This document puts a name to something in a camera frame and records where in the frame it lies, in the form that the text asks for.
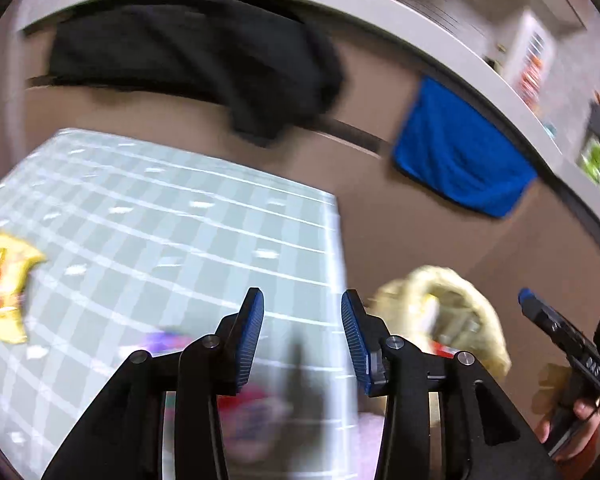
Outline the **purple wrapper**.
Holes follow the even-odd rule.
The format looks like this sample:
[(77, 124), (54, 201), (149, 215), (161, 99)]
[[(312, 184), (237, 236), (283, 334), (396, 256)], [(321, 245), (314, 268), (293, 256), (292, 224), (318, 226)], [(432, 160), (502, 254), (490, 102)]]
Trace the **purple wrapper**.
[(158, 332), (145, 334), (135, 349), (147, 351), (152, 356), (165, 356), (184, 350), (193, 341), (194, 338), (187, 334), (173, 330), (158, 330)]

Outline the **yellow snack wrapper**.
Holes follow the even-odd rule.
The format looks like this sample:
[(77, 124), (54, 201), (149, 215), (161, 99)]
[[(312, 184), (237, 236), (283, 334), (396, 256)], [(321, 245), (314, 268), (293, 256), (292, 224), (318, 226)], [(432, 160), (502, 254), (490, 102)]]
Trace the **yellow snack wrapper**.
[(26, 240), (0, 231), (0, 341), (24, 344), (22, 302), (30, 271), (46, 260)]

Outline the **white pink candy wrapper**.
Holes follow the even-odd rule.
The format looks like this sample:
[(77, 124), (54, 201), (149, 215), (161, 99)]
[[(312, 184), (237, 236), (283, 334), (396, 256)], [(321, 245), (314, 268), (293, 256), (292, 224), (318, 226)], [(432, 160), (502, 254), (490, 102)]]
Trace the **white pink candy wrapper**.
[(218, 399), (223, 445), (231, 460), (250, 464), (264, 460), (292, 411), (289, 402), (257, 387)]

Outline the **trash bin with yellow bag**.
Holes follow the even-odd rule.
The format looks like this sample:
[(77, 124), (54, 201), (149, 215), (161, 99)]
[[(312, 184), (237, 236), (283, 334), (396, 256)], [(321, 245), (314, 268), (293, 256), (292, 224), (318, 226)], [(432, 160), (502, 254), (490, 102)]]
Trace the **trash bin with yellow bag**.
[(499, 382), (512, 367), (494, 307), (449, 268), (421, 266), (379, 287), (367, 305), (390, 333), (423, 352), (468, 351)]

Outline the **green plastic bag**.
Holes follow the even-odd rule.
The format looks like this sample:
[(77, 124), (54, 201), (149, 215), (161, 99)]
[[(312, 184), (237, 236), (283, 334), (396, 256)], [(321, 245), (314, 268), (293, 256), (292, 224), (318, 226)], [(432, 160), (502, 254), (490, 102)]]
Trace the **green plastic bag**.
[(600, 141), (589, 138), (578, 159), (578, 166), (600, 188)]

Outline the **green grid tablecloth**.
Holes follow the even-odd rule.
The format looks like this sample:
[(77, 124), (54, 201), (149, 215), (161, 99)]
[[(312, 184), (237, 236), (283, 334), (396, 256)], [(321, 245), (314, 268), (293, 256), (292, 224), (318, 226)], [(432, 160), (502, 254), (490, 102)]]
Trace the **green grid tablecloth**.
[(25, 344), (0, 341), (0, 448), (42, 476), (133, 351), (212, 333), (261, 289), (247, 391), (265, 401), (256, 457), (235, 479), (353, 479), (355, 384), (336, 197), (220, 158), (65, 129), (0, 182), (0, 232), (45, 261), (23, 300)]

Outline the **blue towel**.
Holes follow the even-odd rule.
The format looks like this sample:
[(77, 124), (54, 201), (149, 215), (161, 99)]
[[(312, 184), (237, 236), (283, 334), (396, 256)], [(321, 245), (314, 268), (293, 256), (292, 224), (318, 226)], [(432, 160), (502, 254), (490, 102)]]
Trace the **blue towel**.
[(402, 174), (465, 209), (506, 217), (538, 176), (475, 107), (426, 77), (392, 150)]

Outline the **black jacket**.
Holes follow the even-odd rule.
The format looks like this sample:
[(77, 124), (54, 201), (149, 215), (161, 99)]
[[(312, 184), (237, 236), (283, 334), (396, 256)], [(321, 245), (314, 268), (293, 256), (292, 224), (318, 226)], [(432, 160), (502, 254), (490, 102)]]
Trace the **black jacket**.
[(344, 83), (324, 32), (288, 6), (261, 0), (88, 6), (57, 25), (48, 74), (58, 86), (222, 105), (234, 133), (259, 148), (326, 114)]

